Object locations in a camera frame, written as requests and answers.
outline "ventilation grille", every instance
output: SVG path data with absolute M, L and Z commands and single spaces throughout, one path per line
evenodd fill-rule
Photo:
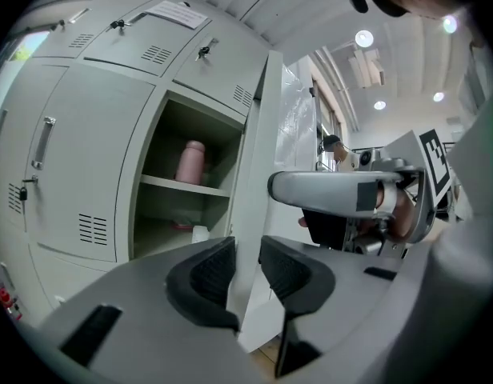
M 163 64 L 170 56 L 172 52 L 169 50 L 164 50 L 156 46 L 150 46 L 145 53 L 143 53 L 142 58 L 147 61 L 156 62 L 157 64 Z
M 88 44 L 88 42 L 94 37 L 93 34 L 80 34 L 76 39 L 69 45 L 69 48 L 82 48 Z
M 21 188 L 17 188 L 14 184 L 8 184 L 8 207 L 18 214 L 22 214 L 22 202 L 19 198 Z
M 237 102 L 241 102 L 244 106 L 250 108 L 252 104 L 252 94 L 245 91 L 241 86 L 236 86 L 234 90 L 234 95 L 232 96 Z
M 106 246 L 107 235 L 106 219 L 79 214 L 79 240 Z

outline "pink water bottle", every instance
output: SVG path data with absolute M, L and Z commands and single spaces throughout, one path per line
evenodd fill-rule
M 175 180 L 200 185 L 204 172 L 204 151 L 206 147 L 198 141 L 189 141 L 179 159 Z

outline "person's hand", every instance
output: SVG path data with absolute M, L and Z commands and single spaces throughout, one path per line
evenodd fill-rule
M 376 207 L 383 203 L 383 190 L 379 190 L 376 196 Z M 394 219 L 389 221 L 389 235 L 394 238 L 404 238 L 412 226 L 414 219 L 414 204 L 410 197 L 403 190 L 398 189 L 396 197 L 396 206 L 392 211 Z M 298 220 L 300 226 L 307 227 L 305 218 Z M 373 225 L 374 221 L 365 220 L 360 223 L 359 233 L 366 233 Z

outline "open locker compartment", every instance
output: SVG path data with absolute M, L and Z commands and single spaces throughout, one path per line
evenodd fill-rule
M 200 185 L 175 181 L 188 141 L 206 147 Z M 134 257 L 191 243 L 192 226 L 226 236 L 242 144 L 242 126 L 197 102 L 169 95 L 146 152 L 134 218 Z

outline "floor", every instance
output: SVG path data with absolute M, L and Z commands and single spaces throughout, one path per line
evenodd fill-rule
M 275 380 L 275 363 L 279 355 L 280 338 L 275 337 L 264 346 L 250 353 L 255 364 L 264 372 L 267 378 Z

